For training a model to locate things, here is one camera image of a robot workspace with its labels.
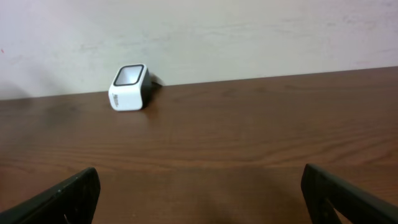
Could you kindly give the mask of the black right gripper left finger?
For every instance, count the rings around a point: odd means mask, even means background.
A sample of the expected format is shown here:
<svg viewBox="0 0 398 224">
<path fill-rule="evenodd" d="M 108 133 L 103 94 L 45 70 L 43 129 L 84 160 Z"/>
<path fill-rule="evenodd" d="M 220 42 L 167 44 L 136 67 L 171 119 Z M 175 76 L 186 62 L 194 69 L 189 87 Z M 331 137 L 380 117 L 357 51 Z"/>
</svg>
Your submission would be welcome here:
<svg viewBox="0 0 398 224">
<path fill-rule="evenodd" d="M 101 185 L 95 168 L 89 167 L 1 212 L 2 224 L 87 223 L 93 221 Z"/>
</svg>

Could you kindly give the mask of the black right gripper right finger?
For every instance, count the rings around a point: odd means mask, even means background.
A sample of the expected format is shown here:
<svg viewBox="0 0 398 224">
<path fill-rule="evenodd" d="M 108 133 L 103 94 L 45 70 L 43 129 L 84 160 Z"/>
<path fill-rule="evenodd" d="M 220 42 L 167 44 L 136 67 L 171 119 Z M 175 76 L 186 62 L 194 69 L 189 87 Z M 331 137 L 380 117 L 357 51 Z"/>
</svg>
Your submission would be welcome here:
<svg viewBox="0 0 398 224">
<path fill-rule="evenodd" d="M 312 223 L 397 224 L 397 207 L 314 165 L 306 164 L 301 189 Z"/>
</svg>

